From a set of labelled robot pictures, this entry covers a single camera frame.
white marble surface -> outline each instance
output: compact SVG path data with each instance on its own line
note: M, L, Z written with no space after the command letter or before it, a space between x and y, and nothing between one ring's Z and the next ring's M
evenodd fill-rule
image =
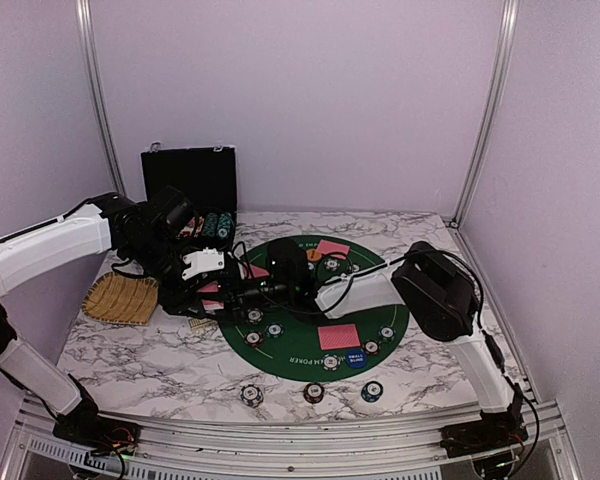
M236 241L244 240L249 248L282 236L324 234L355 241L386 259L400 256L418 240L459 253L440 217L432 214L243 213L238 221ZM110 254L100 274L112 259ZM502 346L510 373L517 376L489 305L483 322ZM476 401L456 360L413 319L387 360L361 375L326 384L325 399L316 405L303 399L304 383L261 372L240 358L217 327L192 333L186 318L167 316L160 307L144 327L112 326L79 314L59 366L78 378L103 410L171 419L324 421ZM372 404L360 397L371 379L385 389ZM241 387L249 383L264 391L265 401L256 409L240 400Z

orange poker chip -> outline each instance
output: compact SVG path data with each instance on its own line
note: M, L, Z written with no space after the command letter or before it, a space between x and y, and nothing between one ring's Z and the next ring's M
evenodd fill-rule
M311 250L307 250L307 258L310 262L316 263L320 261L322 254L315 248L312 248Z

wall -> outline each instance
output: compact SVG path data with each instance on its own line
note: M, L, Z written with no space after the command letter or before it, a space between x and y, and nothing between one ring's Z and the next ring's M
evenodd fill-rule
M243 209L451 214L502 2L92 2L129 194L139 155L234 144Z
M111 190L84 68L73 2L0 0L0 235ZM12 323L49 358L97 267L84 259L5 297ZM20 400L0 375L0 460Z
M465 233L600 478L600 0L522 4Z

robotic arm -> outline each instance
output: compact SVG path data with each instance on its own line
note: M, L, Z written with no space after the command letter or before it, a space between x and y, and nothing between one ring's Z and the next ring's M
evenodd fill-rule
M65 215L0 239L0 298L21 283L77 258L116 250L158 280L158 301L170 314L243 321L263 303L290 305L329 321L382 305L406 304L422 331L444 342L458 359L478 395L482 420L442 430L450 457L483 452L527 438L520 408L522 393L504 376L502 353L479 325L470 277L425 242L414 244L389 276L374 268L316 284L293 241L271 242L266 279L229 252L191 249L176 242L195 215L191 203L167 188L150 202L118 194L85 201ZM215 285L209 291L203 287ZM210 311L205 300L221 302ZM120 427L137 438L135 424L98 415L87 391L40 356L7 322L0 305L0 370L56 412L54 434L89 446L115 439Z

blue button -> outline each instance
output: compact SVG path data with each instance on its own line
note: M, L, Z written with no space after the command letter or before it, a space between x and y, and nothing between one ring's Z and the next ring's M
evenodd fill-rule
M345 361L351 368L364 368L367 366L369 359L367 358L366 353L361 349L357 349L349 350L345 356Z

